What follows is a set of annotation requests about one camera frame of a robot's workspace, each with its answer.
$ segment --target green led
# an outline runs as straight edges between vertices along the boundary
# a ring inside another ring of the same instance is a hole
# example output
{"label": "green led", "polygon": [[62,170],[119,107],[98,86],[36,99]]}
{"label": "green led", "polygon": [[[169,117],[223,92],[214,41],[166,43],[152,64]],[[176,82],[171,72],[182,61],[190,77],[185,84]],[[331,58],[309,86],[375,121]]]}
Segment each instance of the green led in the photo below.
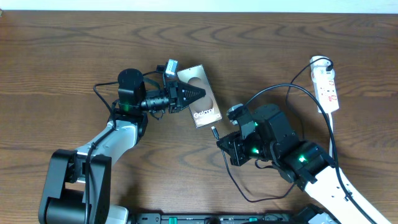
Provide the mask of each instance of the green led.
{"label": "green led", "polygon": [[300,156],[299,161],[300,161],[300,162],[304,162],[304,161],[307,161],[307,160],[305,159],[304,156]]}

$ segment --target wood grain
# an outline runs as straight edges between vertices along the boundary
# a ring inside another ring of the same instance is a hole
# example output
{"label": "wood grain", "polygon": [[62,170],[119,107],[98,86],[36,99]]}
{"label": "wood grain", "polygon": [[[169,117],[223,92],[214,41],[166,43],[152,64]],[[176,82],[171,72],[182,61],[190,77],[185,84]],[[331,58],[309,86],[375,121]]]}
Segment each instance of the wood grain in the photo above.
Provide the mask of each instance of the wood grain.
{"label": "wood grain", "polygon": [[[0,18],[0,223],[37,223],[51,154],[98,134],[107,112],[92,92],[125,68],[150,71],[168,58],[203,64],[221,110],[291,78],[312,55],[335,62],[334,113],[341,167],[392,223],[398,222],[398,17],[362,14],[4,12]],[[297,84],[313,91],[309,72]],[[107,100],[115,86],[102,88]],[[251,106],[277,103],[273,91]],[[291,100],[307,137],[328,146],[325,122],[305,95]],[[287,111],[295,129],[297,120]],[[221,135],[234,131],[227,120]],[[251,198],[282,195],[288,183],[253,161],[232,168]],[[145,136],[113,167],[113,203],[163,212],[300,210],[313,202],[250,204],[229,179],[210,129],[189,111],[149,120]]]}

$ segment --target power outlet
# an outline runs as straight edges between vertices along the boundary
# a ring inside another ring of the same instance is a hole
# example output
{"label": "power outlet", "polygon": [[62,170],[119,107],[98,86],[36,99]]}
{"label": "power outlet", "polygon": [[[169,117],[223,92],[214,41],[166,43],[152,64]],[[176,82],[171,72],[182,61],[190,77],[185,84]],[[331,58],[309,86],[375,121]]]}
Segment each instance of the power outlet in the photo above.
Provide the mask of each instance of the power outlet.
{"label": "power outlet", "polygon": [[[324,56],[314,56],[310,62]],[[339,108],[336,85],[335,85],[335,70],[327,71],[327,66],[330,65],[328,60],[319,60],[311,64],[311,79],[315,89],[315,96],[321,104],[325,113],[331,113]]]}

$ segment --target white background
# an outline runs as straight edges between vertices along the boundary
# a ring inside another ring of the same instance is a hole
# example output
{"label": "white background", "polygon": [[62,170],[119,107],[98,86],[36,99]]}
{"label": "white background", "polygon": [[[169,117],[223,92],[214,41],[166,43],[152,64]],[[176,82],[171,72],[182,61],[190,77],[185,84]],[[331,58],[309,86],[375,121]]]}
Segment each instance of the white background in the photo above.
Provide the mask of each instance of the white background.
{"label": "white background", "polygon": [[0,0],[3,10],[398,13],[398,0]]}

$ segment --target power strip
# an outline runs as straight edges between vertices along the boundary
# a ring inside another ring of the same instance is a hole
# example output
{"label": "power strip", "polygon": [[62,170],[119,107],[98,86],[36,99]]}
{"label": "power strip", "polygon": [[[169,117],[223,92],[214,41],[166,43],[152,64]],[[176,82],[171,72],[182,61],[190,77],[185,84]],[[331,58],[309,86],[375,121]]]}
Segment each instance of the power strip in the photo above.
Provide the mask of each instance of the power strip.
{"label": "power strip", "polygon": [[[327,57],[314,56],[311,58],[310,62],[313,62],[319,58]],[[321,59],[311,64],[311,79],[315,89],[315,96],[321,104],[323,110],[325,110],[325,113],[334,112],[339,108],[334,80],[335,70],[332,69],[331,71],[327,71],[326,68],[329,65],[330,62],[325,59]]]}

